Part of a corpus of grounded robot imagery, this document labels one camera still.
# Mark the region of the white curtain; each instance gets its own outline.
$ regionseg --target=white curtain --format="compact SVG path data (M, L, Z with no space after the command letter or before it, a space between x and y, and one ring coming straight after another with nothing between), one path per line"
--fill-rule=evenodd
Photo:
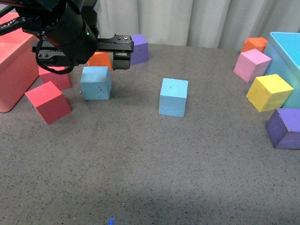
M99 0L95 9L101 37L155 44L240 50L250 37L300 31L300 0Z

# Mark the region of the purple cube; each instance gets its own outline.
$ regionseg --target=purple cube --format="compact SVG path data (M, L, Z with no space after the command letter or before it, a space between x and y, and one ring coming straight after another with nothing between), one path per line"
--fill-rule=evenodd
M135 43L134 51L131 53L131 65L148 61L149 55L147 40L140 34L132 35L131 38Z
M300 109L275 110L266 129L275 148L300 150Z

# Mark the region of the black cable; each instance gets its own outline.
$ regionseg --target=black cable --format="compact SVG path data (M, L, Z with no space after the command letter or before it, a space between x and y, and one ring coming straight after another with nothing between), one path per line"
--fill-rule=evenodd
M9 13L11 10L13 10L15 7L13 6L6 6L4 9L0 11L0 18Z
M32 22L34 22L36 18L26 18L24 16L19 16L11 21L5 22L0 25L0 36L8 34L14 30L17 30L19 28L22 28Z
M64 70L55 70L55 69L47 67L45 64L43 64L39 60L39 57L38 57L39 51L41 50L42 46L43 46L43 38L41 37L40 40L39 40L39 42L37 43L37 47L36 47L36 61L37 61L37 64L41 68L43 68L43 69L45 69L45 70L47 70L49 72L59 74L59 75L70 73L74 69L74 61L73 61L73 63L72 63L71 66L69 66L68 68L65 68Z

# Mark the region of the gray floor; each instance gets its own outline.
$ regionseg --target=gray floor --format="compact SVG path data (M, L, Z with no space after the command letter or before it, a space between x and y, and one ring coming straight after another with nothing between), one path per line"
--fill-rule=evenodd
M272 147L238 55L150 45L108 101L83 99L77 67L49 126L23 97L0 114L0 224L300 224L300 151ZM184 118L158 115L164 77L189 80Z

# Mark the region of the light blue cube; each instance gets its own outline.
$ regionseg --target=light blue cube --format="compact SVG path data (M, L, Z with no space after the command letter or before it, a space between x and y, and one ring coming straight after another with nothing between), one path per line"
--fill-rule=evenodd
M80 86L85 100L108 100L112 88L108 67L84 67Z
M160 91L158 114L184 117L188 81L164 78Z

